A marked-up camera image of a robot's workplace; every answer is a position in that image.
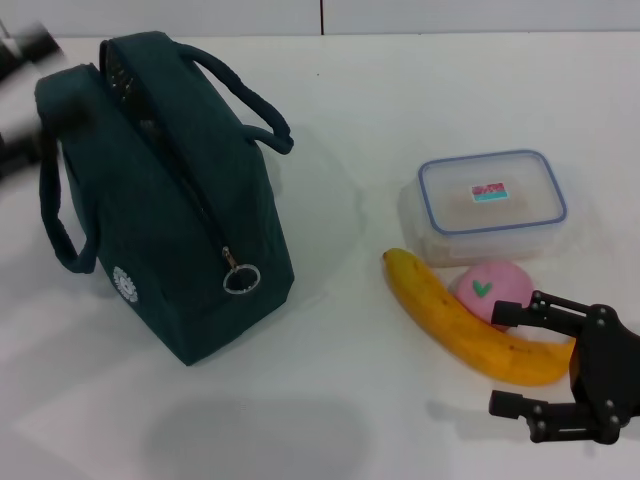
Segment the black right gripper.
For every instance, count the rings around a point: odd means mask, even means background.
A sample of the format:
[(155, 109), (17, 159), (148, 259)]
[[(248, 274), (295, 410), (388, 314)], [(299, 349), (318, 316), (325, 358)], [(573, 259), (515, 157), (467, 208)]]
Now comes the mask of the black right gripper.
[(496, 301), (494, 326), (530, 326), (576, 339), (570, 388), (576, 403), (548, 403), (494, 390), (489, 414), (524, 418), (533, 443), (594, 441), (612, 445), (639, 415), (639, 336), (606, 305), (587, 306), (534, 291), (523, 306)]

